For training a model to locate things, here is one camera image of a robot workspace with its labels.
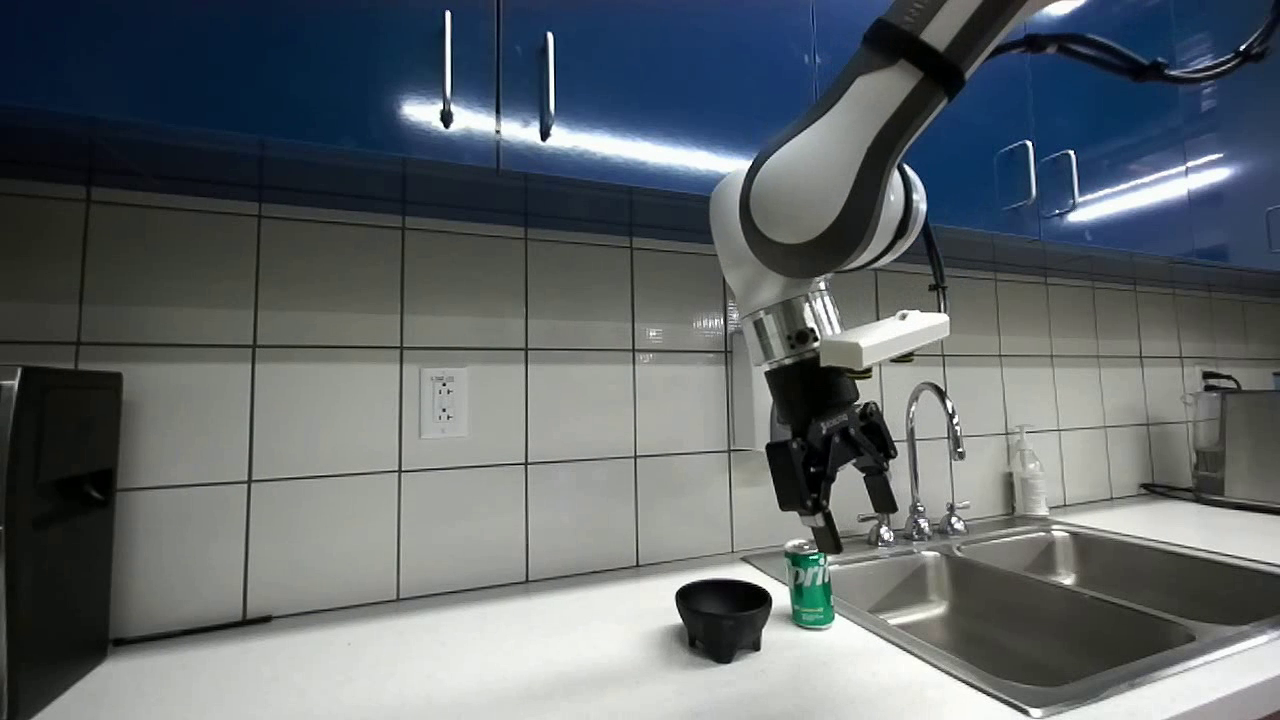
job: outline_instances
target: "black appliance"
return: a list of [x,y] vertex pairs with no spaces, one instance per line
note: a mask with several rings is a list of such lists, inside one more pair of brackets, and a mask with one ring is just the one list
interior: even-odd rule
[[109,655],[118,375],[0,370],[0,720]]

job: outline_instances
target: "cable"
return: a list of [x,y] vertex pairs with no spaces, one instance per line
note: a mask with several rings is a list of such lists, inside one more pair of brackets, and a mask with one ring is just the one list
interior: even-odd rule
[[1205,85],[1205,80],[1231,76],[1245,65],[1258,65],[1270,53],[1277,31],[1280,31],[1280,0],[1270,0],[1268,19],[1251,37],[1245,37],[1245,44],[1237,44],[1227,57],[1186,65],[1186,69],[1135,57],[1104,37],[1083,37],[1083,31],[1026,31],[1021,41],[997,44],[993,57],[1007,57],[1007,53],[1066,57],[1099,74],[1129,76],[1135,85]]
[[918,238],[925,238],[929,269],[932,269],[929,292],[937,295],[937,311],[948,311],[948,264],[944,264],[944,252],[937,250],[932,226],[925,226]]

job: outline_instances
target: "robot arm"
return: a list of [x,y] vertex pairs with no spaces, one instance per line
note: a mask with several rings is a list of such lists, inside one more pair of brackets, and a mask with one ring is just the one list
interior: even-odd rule
[[902,153],[997,41],[1042,6],[892,0],[807,120],[710,194],[719,273],[768,362],[776,500],[799,514],[823,552],[839,552],[827,494],[843,465],[865,473],[881,517],[897,514],[897,446],[857,382],[948,338],[944,311],[843,333],[823,283],[914,246],[929,196]]

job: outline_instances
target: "black bowl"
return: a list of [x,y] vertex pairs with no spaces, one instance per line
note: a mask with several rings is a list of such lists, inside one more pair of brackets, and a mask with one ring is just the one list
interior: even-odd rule
[[739,651],[759,651],[768,607],[770,596],[745,579],[695,579],[677,593],[686,648],[716,664],[730,664]]

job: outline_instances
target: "cabinet handle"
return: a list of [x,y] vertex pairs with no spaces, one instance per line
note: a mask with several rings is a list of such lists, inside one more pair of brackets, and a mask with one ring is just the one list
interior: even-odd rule
[[1007,208],[1026,208],[1026,203],[1036,203],[1036,196],[1040,196],[1036,146],[1032,146],[1032,141],[1014,141],[1014,146],[1004,146],[997,156],[1007,156],[1007,153],[1024,153],[1024,164],[1026,164],[1026,196],[1024,196],[1024,202],[1011,202]]
[[450,8],[439,13],[439,126],[450,127]]
[[1059,153],[1042,156],[1042,169],[1048,169],[1051,161],[1064,161],[1064,164],[1066,164],[1066,203],[1055,208],[1055,211],[1066,215],[1073,208],[1079,208],[1079,156],[1074,156],[1074,149],[1059,149]]
[[557,90],[557,31],[542,37],[542,115],[538,115],[538,141],[551,141],[557,113],[561,113],[561,90]]

